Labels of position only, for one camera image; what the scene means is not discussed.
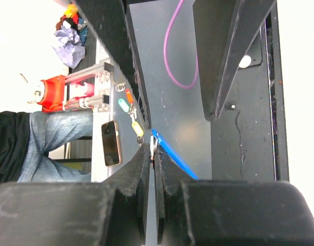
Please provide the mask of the silver key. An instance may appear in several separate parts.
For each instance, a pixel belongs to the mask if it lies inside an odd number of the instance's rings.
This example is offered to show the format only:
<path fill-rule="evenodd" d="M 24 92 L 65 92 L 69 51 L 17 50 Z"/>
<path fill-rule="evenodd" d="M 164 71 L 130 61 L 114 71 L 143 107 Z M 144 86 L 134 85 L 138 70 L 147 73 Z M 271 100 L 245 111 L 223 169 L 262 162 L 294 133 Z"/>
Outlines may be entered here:
<path fill-rule="evenodd" d="M 153 135 L 151 135 L 150 136 L 150 162 L 151 163 L 154 162 L 156 146 L 157 146 L 156 138 Z"/>

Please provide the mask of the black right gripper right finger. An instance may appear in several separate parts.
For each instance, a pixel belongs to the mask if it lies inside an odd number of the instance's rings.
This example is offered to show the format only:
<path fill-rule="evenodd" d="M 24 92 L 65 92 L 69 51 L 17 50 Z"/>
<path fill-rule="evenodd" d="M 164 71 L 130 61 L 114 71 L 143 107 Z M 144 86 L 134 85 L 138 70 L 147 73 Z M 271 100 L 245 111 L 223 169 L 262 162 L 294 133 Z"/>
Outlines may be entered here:
<path fill-rule="evenodd" d="M 195 180 L 158 146 L 160 245 L 314 245 L 314 218 L 288 182 Z"/>

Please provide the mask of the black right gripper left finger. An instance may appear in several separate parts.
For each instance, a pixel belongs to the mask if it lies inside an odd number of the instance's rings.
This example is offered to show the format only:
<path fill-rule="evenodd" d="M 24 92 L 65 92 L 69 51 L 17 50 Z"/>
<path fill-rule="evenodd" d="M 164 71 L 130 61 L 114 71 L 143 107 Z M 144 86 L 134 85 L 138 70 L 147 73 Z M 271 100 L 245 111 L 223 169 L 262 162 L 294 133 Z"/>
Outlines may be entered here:
<path fill-rule="evenodd" d="M 0 185 L 0 245 L 143 245 L 150 147 L 102 182 Z"/>

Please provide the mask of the blue key tag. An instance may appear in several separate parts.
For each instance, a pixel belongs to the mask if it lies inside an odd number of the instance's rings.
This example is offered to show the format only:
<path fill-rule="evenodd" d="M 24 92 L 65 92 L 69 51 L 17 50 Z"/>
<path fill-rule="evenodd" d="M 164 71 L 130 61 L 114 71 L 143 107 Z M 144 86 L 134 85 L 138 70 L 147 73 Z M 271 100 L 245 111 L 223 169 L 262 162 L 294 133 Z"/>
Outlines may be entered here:
<path fill-rule="evenodd" d="M 194 180 L 198 180 L 198 176 L 194 173 L 191 167 L 184 161 L 184 159 L 172 148 L 172 146 L 166 141 L 166 139 L 157 130 L 152 129 L 152 136 L 156 139 L 158 145 L 160 145 L 169 157 L 175 162 L 175 164 L 184 171 L 188 176 Z"/>

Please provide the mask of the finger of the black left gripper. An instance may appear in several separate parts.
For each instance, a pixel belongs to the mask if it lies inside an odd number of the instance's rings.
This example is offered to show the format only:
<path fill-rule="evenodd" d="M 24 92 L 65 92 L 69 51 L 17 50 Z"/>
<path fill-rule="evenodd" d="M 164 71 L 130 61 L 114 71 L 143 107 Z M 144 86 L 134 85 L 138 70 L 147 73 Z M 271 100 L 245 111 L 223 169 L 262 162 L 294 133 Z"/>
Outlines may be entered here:
<path fill-rule="evenodd" d="M 130 11 L 131 4 L 142 1 L 75 1 L 94 35 L 126 77 L 139 106 L 146 129 L 151 129 L 151 114 L 139 50 Z"/>
<path fill-rule="evenodd" d="M 195 1 L 193 17 L 204 116 L 219 118 L 239 63 L 275 1 Z"/>

